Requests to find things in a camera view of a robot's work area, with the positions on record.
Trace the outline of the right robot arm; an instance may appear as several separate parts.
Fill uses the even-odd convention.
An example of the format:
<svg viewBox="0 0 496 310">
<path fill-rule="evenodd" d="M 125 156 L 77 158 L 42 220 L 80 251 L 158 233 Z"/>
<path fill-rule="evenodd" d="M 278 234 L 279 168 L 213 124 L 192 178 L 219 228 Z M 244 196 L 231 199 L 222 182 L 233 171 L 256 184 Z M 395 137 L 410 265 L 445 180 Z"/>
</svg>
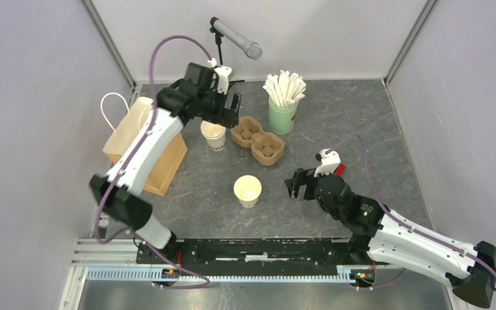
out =
<svg viewBox="0 0 496 310">
<path fill-rule="evenodd" d="M 496 246 L 461 242 L 427 229 L 376 200 L 355 194 L 337 174 L 315 176 L 298 169 L 285 181 L 295 198 L 304 199 L 347 227 L 347 255 L 356 264 L 387 263 L 414 271 L 449 287 L 461 300 L 488 309 L 496 291 Z"/>
</svg>

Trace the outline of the white paper cup printed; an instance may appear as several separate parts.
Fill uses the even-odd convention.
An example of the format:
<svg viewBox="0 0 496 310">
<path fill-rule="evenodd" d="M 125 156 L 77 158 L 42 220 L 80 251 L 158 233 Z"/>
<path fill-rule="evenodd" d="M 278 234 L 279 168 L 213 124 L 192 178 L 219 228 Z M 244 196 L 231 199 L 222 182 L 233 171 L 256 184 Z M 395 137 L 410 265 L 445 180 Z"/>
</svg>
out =
<svg viewBox="0 0 496 310">
<path fill-rule="evenodd" d="M 226 128 L 224 126 L 202 121 L 200 130 L 211 150 L 221 151 L 224 148 L 226 133 Z"/>
</svg>

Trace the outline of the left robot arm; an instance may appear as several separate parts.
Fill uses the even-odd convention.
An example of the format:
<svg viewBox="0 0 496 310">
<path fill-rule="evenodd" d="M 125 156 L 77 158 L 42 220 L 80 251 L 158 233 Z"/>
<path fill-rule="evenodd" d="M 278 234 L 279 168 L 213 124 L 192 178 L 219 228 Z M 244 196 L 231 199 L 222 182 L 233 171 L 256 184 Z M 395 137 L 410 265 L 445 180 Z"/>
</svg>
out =
<svg viewBox="0 0 496 310">
<path fill-rule="evenodd" d="M 230 129 L 238 124 L 241 95 L 234 93 L 230 108 L 226 107 L 233 76 L 233 69 L 227 66 L 189 63 L 183 78 L 156 94 L 148 120 L 121 159 L 106 175 L 95 174 L 90 179 L 98 211 L 152 245 L 152 254 L 161 263 L 169 263 L 177 255 L 173 233 L 139 195 L 155 163 L 190 120 L 201 118 Z"/>
</svg>

